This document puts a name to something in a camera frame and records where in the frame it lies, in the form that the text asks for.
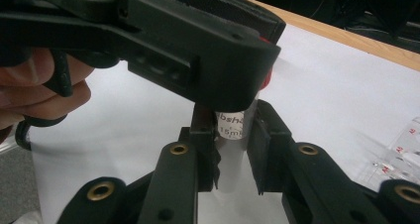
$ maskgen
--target white surface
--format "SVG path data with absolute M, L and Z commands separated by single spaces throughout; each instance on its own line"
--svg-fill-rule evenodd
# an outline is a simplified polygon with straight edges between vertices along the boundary
M 420 72 L 287 26 L 268 101 L 298 142 L 317 144 L 351 177 L 420 114 Z M 189 126 L 193 103 L 129 73 L 95 70 L 92 99 L 61 124 L 33 129 L 46 224 L 99 176 L 130 183 L 153 170 L 160 149 Z M 199 223 L 285 223 L 279 194 L 257 196 L 247 158 L 237 192 L 199 195 Z

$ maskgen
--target finger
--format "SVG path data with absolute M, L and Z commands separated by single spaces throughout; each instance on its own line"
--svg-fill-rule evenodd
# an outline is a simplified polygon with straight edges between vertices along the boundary
M 34 86 L 53 75 L 53 58 L 48 49 L 32 49 L 27 61 L 12 67 L 0 67 L 0 85 Z
M 21 114 L 6 110 L 0 110 L 0 118 L 0 130 L 24 120 Z
M 83 80 L 73 86 L 71 97 L 60 97 L 58 95 L 32 105 L 8 109 L 30 117 L 53 120 L 73 111 L 86 103 L 90 98 L 90 89 Z
M 68 57 L 71 83 L 76 84 L 87 77 L 92 67 L 69 56 Z M 0 108 L 13 108 L 40 103 L 55 96 L 48 88 L 38 85 L 34 87 L 3 87 L 0 88 Z

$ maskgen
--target table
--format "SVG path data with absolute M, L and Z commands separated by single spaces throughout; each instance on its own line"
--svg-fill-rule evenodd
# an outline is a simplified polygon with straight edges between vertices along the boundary
M 260 98 L 273 105 L 296 141 L 323 147 L 357 179 L 420 115 L 419 55 L 266 7 L 288 25 Z M 115 176 L 130 183 L 153 170 L 160 149 L 190 123 L 192 102 L 127 72 L 123 62 L 97 69 L 88 83 L 89 103 L 59 125 L 31 133 L 46 224 L 85 182 Z M 258 196 L 244 157 L 236 191 L 199 194 L 198 221 L 284 223 L 280 197 Z

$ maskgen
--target white label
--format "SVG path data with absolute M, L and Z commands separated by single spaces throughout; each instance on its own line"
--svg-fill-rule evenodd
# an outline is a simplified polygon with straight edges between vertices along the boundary
M 230 140 L 243 138 L 244 112 L 219 113 L 217 117 L 217 129 L 221 137 Z

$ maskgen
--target person's hand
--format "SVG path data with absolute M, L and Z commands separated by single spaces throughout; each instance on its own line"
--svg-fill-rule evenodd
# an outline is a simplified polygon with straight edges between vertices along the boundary
M 57 119 L 90 98 L 85 77 L 92 67 L 68 56 L 73 95 L 60 97 L 42 86 L 53 75 L 48 49 L 33 49 L 32 57 L 17 66 L 0 67 L 0 130 L 24 119 L 23 115 Z

